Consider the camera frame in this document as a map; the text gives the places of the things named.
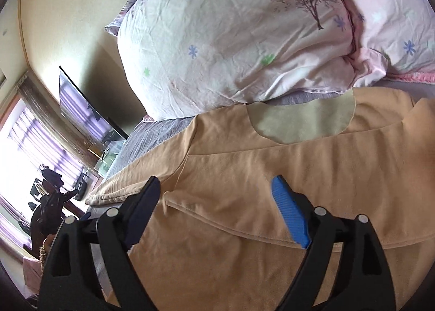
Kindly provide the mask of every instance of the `television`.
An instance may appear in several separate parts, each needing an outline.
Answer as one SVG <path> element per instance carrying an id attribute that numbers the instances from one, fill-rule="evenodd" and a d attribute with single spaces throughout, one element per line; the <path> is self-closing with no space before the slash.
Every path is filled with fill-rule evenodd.
<path id="1" fill-rule="evenodd" d="M 112 120 L 104 118 L 59 67 L 60 111 L 91 142 L 105 150 L 110 142 L 127 139 Z"/>

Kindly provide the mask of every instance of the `pink pillow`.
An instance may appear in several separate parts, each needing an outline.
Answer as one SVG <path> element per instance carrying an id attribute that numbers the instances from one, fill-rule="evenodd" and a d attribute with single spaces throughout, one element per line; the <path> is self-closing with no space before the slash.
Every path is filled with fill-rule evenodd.
<path id="1" fill-rule="evenodd" d="M 357 52 L 379 52 L 372 67 L 389 77 L 435 84 L 435 12 L 428 0 L 344 0 Z"/>

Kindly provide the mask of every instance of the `white pillow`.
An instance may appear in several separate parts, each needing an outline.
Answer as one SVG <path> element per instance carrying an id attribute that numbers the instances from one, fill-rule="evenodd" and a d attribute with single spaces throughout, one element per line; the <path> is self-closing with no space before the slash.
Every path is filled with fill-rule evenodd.
<path id="1" fill-rule="evenodd" d="M 341 0 L 138 0 L 118 33 L 133 91 L 155 120 L 356 78 Z"/>

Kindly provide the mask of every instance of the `shirt sleeve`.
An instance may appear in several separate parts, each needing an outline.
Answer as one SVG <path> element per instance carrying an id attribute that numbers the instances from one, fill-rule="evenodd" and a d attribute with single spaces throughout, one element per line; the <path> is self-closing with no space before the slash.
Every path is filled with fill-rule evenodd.
<path id="1" fill-rule="evenodd" d="M 150 176 L 164 181 L 181 165 L 188 154 L 197 129 L 197 117 L 182 132 L 133 161 L 90 193 L 85 203 L 91 206 L 120 203 L 139 193 Z"/>

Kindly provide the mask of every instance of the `pillow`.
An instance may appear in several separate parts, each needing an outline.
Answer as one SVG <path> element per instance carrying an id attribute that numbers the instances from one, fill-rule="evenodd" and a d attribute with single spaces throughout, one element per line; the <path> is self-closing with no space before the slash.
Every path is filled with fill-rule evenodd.
<path id="1" fill-rule="evenodd" d="M 388 76 L 435 84 L 435 12 L 428 0 L 344 0 L 358 47 L 378 51 Z"/>
<path id="2" fill-rule="evenodd" d="M 118 34 L 127 79 L 156 121 L 356 79 L 341 0 L 137 0 Z"/>
<path id="3" fill-rule="evenodd" d="M 116 16 L 116 18 L 111 22 L 109 25 L 107 25 L 104 30 L 108 32 L 109 34 L 113 36 L 118 36 L 119 27 L 122 24 L 122 21 L 125 18 L 125 15 L 128 13 L 129 10 L 131 10 L 132 6 L 136 3 L 137 0 L 127 0 L 123 8 L 121 9 L 121 12 Z"/>

